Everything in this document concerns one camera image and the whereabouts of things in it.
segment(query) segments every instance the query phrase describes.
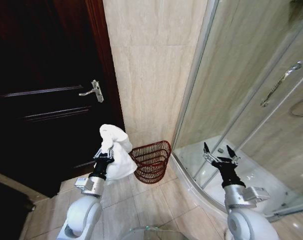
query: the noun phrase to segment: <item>white towel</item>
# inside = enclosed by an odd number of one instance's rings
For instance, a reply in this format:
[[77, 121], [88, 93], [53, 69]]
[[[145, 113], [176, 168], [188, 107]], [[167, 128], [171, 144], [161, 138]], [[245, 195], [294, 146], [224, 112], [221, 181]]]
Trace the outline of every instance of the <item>white towel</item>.
[[113, 151], [114, 162], [107, 166], [106, 180], [122, 179], [132, 174], [137, 165], [128, 154], [133, 149], [128, 135], [119, 127], [109, 124], [103, 124], [99, 132], [102, 137], [101, 152], [105, 154], [111, 147]]

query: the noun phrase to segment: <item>metal frame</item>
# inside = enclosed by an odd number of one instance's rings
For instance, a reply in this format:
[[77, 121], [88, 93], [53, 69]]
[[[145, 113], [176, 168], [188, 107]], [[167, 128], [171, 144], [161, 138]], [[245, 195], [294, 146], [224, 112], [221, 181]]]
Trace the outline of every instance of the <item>metal frame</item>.
[[203, 53], [204, 53], [204, 50], [206, 47], [207, 39], [210, 34], [210, 30], [212, 28], [212, 24], [213, 24], [213, 20], [214, 20], [214, 16], [216, 13], [218, 3], [219, 3], [219, 0], [208, 0], [208, 2], [207, 2], [205, 14], [204, 14], [204, 17], [202, 20], [200, 33], [199, 33], [199, 37], [198, 37], [198, 41], [197, 41], [197, 45], [196, 45], [196, 49], [195, 49], [195, 54], [194, 54], [194, 57], [193, 57], [193, 60], [191, 63], [190, 72], [189, 72], [188, 80], [186, 83], [186, 88], [185, 88], [183, 98], [182, 98], [182, 103], [181, 103], [181, 107], [180, 107], [180, 111], [179, 111], [179, 115], [178, 115], [178, 120], [177, 120], [175, 130], [173, 133], [173, 138], [171, 141], [172, 149], [174, 149], [176, 146], [177, 138], [178, 138], [179, 132], [180, 132], [182, 124], [183, 124], [184, 116], [185, 116], [187, 106], [188, 106], [188, 103], [189, 103], [191, 95], [192, 95], [192, 91], [193, 91], [194, 84], [196, 81], [196, 76], [197, 76], [198, 69], [201, 64], [201, 60], [202, 60], [202, 56], [203, 56]]

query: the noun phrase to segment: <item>door frame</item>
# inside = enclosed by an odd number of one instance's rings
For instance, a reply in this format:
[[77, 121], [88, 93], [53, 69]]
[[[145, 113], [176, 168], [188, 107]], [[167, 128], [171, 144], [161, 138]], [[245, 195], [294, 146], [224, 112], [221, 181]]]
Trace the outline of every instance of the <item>door frame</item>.
[[112, 96], [108, 98], [111, 105], [111, 110], [108, 114], [112, 114], [112, 117], [117, 123], [117, 127], [125, 131], [103, 0], [85, 0], [85, 3], [87, 6], [88, 19], [91, 24], [92, 36], [96, 44], [97, 55], [99, 60], [103, 63], [102, 73], [105, 79], [104, 84], [106, 89], [103, 89], [102, 91], [103, 94], [104, 92], [107, 92], [107, 94], [104, 95], [104, 98], [105, 96]]

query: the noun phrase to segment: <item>white shower base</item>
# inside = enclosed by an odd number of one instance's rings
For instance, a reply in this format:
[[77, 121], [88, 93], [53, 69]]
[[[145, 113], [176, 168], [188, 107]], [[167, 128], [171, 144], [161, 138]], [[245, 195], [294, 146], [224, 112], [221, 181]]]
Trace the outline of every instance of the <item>white shower base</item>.
[[[199, 168], [204, 163], [204, 142], [207, 143], [209, 150], [212, 151], [215, 143], [217, 143], [220, 137], [221, 136], [215, 136], [204, 141], [200, 141], [181, 148], [176, 148], [174, 150], [174, 153], [177, 155], [179, 160], [182, 162], [192, 177], [195, 176]], [[218, 157], [229, 158], [226, 145], [234, 148], [233, 144], [227, 140], [223, 140], [219, 147], [224, 150], [224, 153], [219, 153], [216, 150], [214, 155]], [[236, 152], [236, 155], [240, 157], [240, 160], [235, 171], [241, 180], [246, 184], [246, 186], [262, 187], [265, 188], [270, 194], [269, 200], [258, 203], [256, 208], [258, 212], [269, 215], [273, 211], [279, 210], [281, 208], [286, 208], [288, 205], [303, 203], [302, 197], [300, 197], [294, 191], [290, 190], [270, 172], [265, 170], [253, 159], [248, 157], [244, 152], [239, 150]], [[197, 184], [199, 186], [202, 186], [209, 179], [209, 176], [211, 176], [215, 171], [216, 168], [206, 162], [198, 175], [195, 176]], [[214, 200], [224, 205], [225, 192], [221, 185], [222, 182], [222, 177], [218, 173], [204, 188], [204, 191]]]

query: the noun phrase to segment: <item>silver door lever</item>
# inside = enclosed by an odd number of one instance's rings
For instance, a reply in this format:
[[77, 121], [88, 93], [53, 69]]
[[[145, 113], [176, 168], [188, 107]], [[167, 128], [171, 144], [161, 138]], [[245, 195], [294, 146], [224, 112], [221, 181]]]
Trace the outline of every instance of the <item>silver door lever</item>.
[[79, 96], [87, 96], [88, 94], [96, 93], [98, 102], [102, 103], [104, 101], [104, 97], [103, 97], [102, 90], [101, 90], [99, 82], [96, 81], [96, 80], [93, 80], [91, 82], [91, 84], [92, 84], [92, 87], [93, 87], [92, 90], [89, 90], [89, 91], [83, 92], [83, 93], [79, 93], [78, 95]]

